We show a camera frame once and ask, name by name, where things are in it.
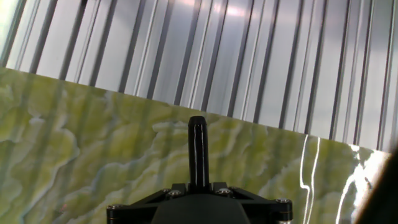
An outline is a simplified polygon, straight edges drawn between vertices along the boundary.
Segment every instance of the silver metal sheet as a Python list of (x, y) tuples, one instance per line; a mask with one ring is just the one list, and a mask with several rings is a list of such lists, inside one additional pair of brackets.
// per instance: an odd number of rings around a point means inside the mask
[(47, 10), (49, 9), (50, 2), (51, 0), (40, 0), (36, 16), (34, 17), (32, 30), (29, 35), (29, 40), (27, 42), (26, 49), (23, 55), (21, 66), (19, 67), (19, 70), (23, 72), (30, 72), (30, 67), (35, 60), (36, 48), (39, 44), (41, 31), (46, 19), (45, 15), (47, 13)]
[(309, 133), (329, 138), (343, 40), (346, 1), (329, 1), (323, 38), (323, 52), (318, 75), (317, 96)]
[(278, 127), (294, 41), (299, 1), (281, 0), (259, 115), (259, 123)]
[(214, 74), (209, 74), (212, 78), (208, 79), (212, 87), (205, 93), (208, 99), (203, 102), (211, 113), (228, 114), (235, 77), (240, 75), (238, 60), (243, 57), (242, 45), (246, 44), (252, 4), (252, 0), (228, 2)]
[(37, 74), (59, 78), (81, 5), (80, 0), (58, 0)]
[(398, 135), (396, 0), (67, 2), (18, 11), (9, 68), (364, 147)]
[(376, 1), (359, 144), (377, 148), (392, 0)]
[(139, 3), (118, 0), (95, 87), (118, 91)]
[(112, 0), (101, 0), (78, 83), (89, 85)]
[(159, 70), (154, 71), (151, 77), (155, 79), (154, 75), (157, 75), (154, 89), (151, 90), (154, 100), (173, 104), (176, 99), (178, 84), (183, 83), (181, 78), (186, 75), (182, 73), (183, 66), (188, 66), (189, 49), (192, 47), (189, 36), (195, 34), (200, 3), (200, 0), (174, 1), (162, 58), (158, 62)]
[(8, 58), (7, 68), (19, 69), (21, 65), (39, 3), (39, 0), (26, 1), (21, 22), (19, 24), (17, 34), (15, 36), (15, 40)]
[(85, 13), (81, 20), (79, 34), (76, 38), (75, 48), (70, 60), (66, 81), (79, 82), (83, 65), (86, 62), (86, 55), (88, 51), (88, 44), (91, 41), (91, 36), (94, 29), (98, 10), (101, 1), (89, 0), (86, 5)]

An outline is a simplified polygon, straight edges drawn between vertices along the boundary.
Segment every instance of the corrugated metal wall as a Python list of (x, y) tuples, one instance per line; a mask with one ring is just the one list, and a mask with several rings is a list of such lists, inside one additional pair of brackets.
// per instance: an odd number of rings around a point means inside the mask
[(19, 0), (1, 65), (388, 151), (396, 0)]

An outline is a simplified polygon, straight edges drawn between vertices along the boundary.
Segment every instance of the black mount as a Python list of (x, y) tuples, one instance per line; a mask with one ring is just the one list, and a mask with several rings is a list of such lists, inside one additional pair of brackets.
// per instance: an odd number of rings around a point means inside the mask
[(209, 181), (205, 118), (191, 117), (188, 124), (190, 183), (173, 184), (132, 205), (110, 205), (108, 224), (151, 223), (290, 223), (292, 201), (267, 200), (226, 182)]

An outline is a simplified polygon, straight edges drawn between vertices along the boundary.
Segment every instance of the marble pattern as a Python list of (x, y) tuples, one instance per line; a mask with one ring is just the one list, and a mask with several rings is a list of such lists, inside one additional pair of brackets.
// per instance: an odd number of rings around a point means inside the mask
[(106, 206), (188, 181), (206, 117), (210, 180), (294, 202), (294, 223), (352, 220), (388, 154), (0, 68), (0, 223), (106, 223)]

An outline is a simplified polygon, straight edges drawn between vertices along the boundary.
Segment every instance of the screw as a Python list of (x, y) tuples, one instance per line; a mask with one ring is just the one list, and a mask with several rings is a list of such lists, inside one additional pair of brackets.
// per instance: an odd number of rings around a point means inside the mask
[(216, 191), (216, 194), (219, 195), (228, 195), (229, 193), (231, 193), (230, 189), (219, 189)]
[(276, 202), (278, 202), (278, 203), (289, 203), (290, 200), (286, 199), (286, 198), (279, 198), (279, 199), (276, 199)]
[(107, 209), (117, 209), (117, 208), (121, 208), (124, 205), (121, 204), (113, 204), (113, 205), (108, 205)]
[(180, 194), (181, 194), (181, 191), (179, 191), (179, 190), (172, 190), (169, 192), (170, 196), (178, 196)]

